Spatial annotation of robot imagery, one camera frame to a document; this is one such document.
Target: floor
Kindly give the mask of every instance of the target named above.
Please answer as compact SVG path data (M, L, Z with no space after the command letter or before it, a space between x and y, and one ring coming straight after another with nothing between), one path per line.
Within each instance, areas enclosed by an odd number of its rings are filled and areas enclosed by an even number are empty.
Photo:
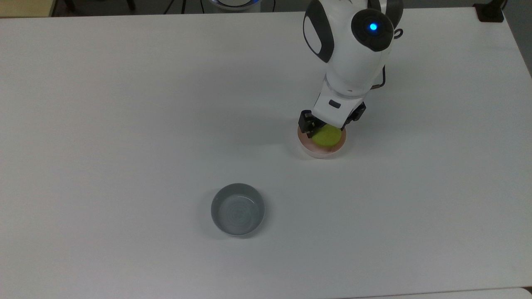
M180 14L202 13L201 0L135 0L137 8L130 11L126 0L73 0L76 11L67 9L64 0L57 0L52 16L128 15L128 14ZM205 13L212 12L203 0ZM310 0L275 0L275 11L304 11ZM403 0L405 8L416 7L466 7L488 0ZM274 0L263 0L263 12L273 11ZM528 71L532 73L532 1L508 0L504 14L510 24Z

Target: black bracket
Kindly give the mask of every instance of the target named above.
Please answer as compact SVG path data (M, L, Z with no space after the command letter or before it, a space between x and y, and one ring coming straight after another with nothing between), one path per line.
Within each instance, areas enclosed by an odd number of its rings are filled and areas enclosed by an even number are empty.
M362 102L362 104L360 104L355 110L353 110L353 112L351 112L351 115L349 115L349 117L345 120L345 124L342 127L342 130L345 128L346 124L348 124L348 123L350 123L352 121L359 120L365 110L366 110L366 106L365 106L364 102Z
M301 132L305 133L309 138L312 138L312 136L318 132L318 129L325 126L325 122L313 116L310 110L301 111L298 124Z
M502 14L501 5L505 0L492 0L488 4L473 4L477 10L478 20L480 22L502 23L504 15Z

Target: black cable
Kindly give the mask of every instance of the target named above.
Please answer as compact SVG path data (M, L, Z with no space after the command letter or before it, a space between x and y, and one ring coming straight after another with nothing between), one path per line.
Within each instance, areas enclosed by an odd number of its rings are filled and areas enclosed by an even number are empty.
M164 11L163 14L166 14L166 13L168 12L168 10L170 9L170 7L171 7L172 4L173 4L173 1L174 1L174 0L170 1L170 4L168 4L168 7L167 7L167 9Z
M181 5L181 14L185 14L186 6L187 6L187 0L183 0L183 5Z
M386 66L383 67L383 82L381 84L371 86L371 89L376 89L384 86L386 83Z
M402 36L403 36L403 32L404 32L404 31L403 31L403 29L401 29L401 28L395 30L395 31L394 31L394 34L397 34L397 33L399 33L399 34L394 35L394 39L398 39L398 38L402 37Z

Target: white robot body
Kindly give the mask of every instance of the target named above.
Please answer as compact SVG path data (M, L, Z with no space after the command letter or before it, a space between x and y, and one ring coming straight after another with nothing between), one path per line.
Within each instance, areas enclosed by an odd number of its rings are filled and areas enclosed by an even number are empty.
M392 2L393 5L387 5L387 1L380 4L378 0L313 0L309 5L303 22L305 40L328 63L321 93L312 109L312 115L321 122L343 128L363 104L388 60L394 26L402 15L401 0ZM378 10L368 9L371 3ZM399 13L392 13L395 21L379 11L387 6L399 7Z

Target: white table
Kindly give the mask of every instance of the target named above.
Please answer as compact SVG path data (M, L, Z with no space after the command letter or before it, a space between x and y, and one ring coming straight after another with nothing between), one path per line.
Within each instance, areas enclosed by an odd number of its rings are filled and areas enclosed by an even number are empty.
M341 298L532 285L532 80L506 23L406 10L344 153L297 145L303 13L0 20L0 296ZM250 184L249 238L210 218Z

